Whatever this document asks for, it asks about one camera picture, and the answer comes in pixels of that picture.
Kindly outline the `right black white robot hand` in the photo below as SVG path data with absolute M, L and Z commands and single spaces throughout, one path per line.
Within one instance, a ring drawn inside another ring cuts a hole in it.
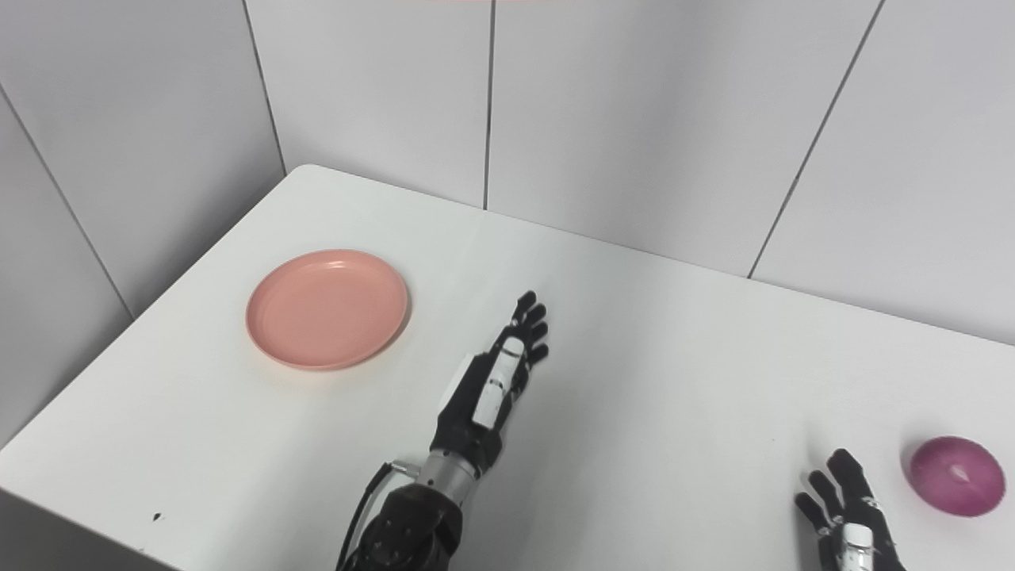
M 827 471 L 813 470 L 807 481 L 816 496 L 798 492 L 794 503 L 811 524 L 817 538 L 819 570 L 840 568 L 840 548 L 847 525 L 866 527 L 872 532 L 875 570 L 904 570 L 886 516 L 872 492 L 861 466 L 845 448 L 838 448 L 826 460 Z

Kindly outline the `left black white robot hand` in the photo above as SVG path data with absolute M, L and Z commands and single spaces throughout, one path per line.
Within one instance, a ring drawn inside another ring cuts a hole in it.
M 436 420 L 432 451 L 463 459 L 475 478 L 497 462 L 511 411 L 534 366 L 549 354 L 546 315 L 544 304 L 529 290 L 517 300 L 492 346 L 465 358 Z

